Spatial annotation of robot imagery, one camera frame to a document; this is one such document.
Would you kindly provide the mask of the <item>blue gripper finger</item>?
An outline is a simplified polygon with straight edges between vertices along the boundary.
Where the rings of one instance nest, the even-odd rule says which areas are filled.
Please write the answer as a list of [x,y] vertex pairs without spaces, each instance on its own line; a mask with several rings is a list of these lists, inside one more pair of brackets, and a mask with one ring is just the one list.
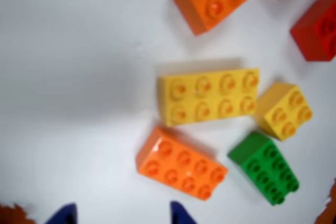
[[196,221],[177,201],[170,202],[171,224],[196,224]]
[[77,224],[77,205],[67,204],[57,210],[46,222],[46,224]]

